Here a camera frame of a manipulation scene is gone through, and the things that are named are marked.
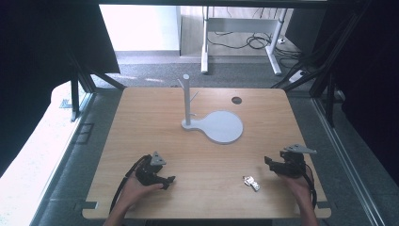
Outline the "person's right hand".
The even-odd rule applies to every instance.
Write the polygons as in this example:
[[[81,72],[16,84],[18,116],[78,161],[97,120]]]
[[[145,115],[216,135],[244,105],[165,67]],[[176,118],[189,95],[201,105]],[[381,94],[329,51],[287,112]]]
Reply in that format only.
[[[290,178],[287,176],[280,175],[280,179],[290,189],[295,197],[296,203],[300,208],[313,209],[311,199],[311,189],[308,182],[304,177]]]

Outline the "aluminium rail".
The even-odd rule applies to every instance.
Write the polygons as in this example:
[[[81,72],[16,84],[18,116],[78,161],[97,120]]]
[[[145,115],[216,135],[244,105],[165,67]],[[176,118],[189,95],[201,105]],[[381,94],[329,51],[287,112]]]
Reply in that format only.
[[[381,217],[381,214],[375,204],[374,199],[371,196],[370,191],[363,183],[359,176],[359,173],[353,164],[349,154],[347,153],[342,140],[340,139],[336,129],[330,125],[325,117],[327,113],[323,108],[322,102],[318,99],[311,99],[311,102],[316,110],[316,114],[319,117],[327,136],[333,146],[335,153],[337,154],[343,170],[349,179],[351,186],[359,199],[360,205],[362,206],[366,217],[369,219],[372,226],[386,226],[386,223]]]

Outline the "white power strip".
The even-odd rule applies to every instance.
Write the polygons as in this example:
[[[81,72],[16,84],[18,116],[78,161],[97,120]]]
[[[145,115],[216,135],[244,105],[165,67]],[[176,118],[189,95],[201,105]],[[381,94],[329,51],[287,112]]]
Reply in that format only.
[[[293,76],[291,76],[289,78],[289,82],[290,83],[294,83],[297,80],[299,80],[300,78],[302,78],[305,74],[306,74],[305,71],[299,70],[298,72],[296,72]]]

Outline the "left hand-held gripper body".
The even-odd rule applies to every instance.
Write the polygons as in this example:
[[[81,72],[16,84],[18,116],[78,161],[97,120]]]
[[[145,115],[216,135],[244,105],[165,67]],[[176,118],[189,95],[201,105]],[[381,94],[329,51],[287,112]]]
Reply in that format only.
[[[138,161],[136,179],[144,186],[155,184],[162,184],[165,186],[167,184],[167,179],[157,175],[165,164],[166,161],[158,152],[144,155],[142,159]]]

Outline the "person's left hand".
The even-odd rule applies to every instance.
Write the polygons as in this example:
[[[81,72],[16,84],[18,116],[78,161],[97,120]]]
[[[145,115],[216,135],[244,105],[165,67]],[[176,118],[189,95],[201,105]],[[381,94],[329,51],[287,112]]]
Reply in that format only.
[[[144,186],[136,179],[136,176],[132,174],[127,179],[120,193],[118,199],[118,206],[121,206],[123,209],[129,209],[145,195],[162,188],[163,188],[162,184]]]

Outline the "black metal frame strut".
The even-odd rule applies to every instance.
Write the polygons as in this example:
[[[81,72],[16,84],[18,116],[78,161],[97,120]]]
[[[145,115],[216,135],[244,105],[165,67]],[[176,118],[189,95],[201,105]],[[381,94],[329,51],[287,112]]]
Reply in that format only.
[[[111,86],[119,89],[124,90],[125,86],[116,81],[115,79],[111,78],[106,73],[96,72],[91,68],[83,68],[75,55],[73,53],[68,53],[69,61],[72,64],[72,77],[71,77],[71,97],[72,97],[72,117],[71,121],[76,121],[81,114],[80,110],[80,102],[79,102],[79,87],[82,87],[84,92],[93,93],[96,89],[96,85],[94,84],[93,79],[91,76],[94,74],[97,77],[104,80],[106,83],[110,84]]]
[[[308,81],[314,80],[309,94],[312,98],[320,97],[322,92],[327,90],[325,118],[331,126],[334,126],[332,119],[335,90],[333,66],[359,22],[362,7],[352,7],[347,10],[336,8],[334,12],[343,15],[343,17],[325,42],[314,53],[300,59],[277,84],[272,86],[272,89],[283,89],[288,92]],[[288,80],[294,76],[294,73],[307,66],[313,66],[313,71],[303,75],[294,83],[287,85]]]

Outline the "black curtain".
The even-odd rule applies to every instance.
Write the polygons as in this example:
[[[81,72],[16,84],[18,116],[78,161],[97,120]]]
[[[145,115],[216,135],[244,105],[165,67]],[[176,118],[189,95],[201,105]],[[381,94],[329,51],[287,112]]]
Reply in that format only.
[[[100,7],[0,0],[0,177],[51,101],[82,73],[120,71]]]
[[[367,0],[332,70],[345,116],[399,186],[399,0]]]

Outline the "white cabinet panel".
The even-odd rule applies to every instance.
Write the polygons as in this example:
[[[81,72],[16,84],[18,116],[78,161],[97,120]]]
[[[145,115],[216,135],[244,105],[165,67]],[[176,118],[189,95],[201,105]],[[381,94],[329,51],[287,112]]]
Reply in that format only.
[[[100,5],[115,51],[179,51],[181,9],[175,6]]]

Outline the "small silver metal trinket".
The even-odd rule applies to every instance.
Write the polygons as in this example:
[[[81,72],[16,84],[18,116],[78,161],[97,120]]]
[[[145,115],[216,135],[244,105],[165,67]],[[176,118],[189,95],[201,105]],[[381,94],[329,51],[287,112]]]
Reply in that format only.
[[[244,184],[253,188],[255,192],[260,190],[260,185],[254,180],[252,176],[243,177]]]

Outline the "white metal desk frame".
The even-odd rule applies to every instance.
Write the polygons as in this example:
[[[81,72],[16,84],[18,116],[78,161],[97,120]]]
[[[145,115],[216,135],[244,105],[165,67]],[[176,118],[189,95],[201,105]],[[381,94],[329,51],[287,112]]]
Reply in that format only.
[[[202,9],[203,39],[201,48],[200,71],[208,73],[208,33],[209,32],[238,32],[238,33],[266,33],[271,36],[271,43],[264,47],[275,75],[281,74],[281,69],[275,57],[280,31],[283,27],[287,8],[282,8],[278,19],[237,19],[209,17],[209,8]]]

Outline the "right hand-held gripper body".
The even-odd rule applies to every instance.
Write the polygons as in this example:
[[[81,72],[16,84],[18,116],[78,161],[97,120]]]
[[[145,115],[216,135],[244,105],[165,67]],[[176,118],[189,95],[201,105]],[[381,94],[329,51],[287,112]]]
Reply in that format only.
[[[306,171],[307,164],[304,159],[305,153],[315,154],[316,151],[301,144],[293,144],[280,151],[279,155],[283,158],[284,163],[282,164],[282,169],[279,174],[291,178],[300,177]]]

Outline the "white stand with round base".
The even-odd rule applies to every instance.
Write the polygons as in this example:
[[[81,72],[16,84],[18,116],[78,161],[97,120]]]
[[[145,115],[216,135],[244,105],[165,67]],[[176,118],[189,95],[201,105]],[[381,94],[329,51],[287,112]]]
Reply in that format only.
[[[181,126],[186,131],[202,132],[211,141],[221,145],[232,144],[243,135],[244,124],[240,117],[228,110],[217,110],[207,114],[205,117],[193,119],[194,113],[191,112],[191,102],[197,96],[197,92],[191,95],[190,76],[184,74],[179,79],[184,91],[184,119]]]

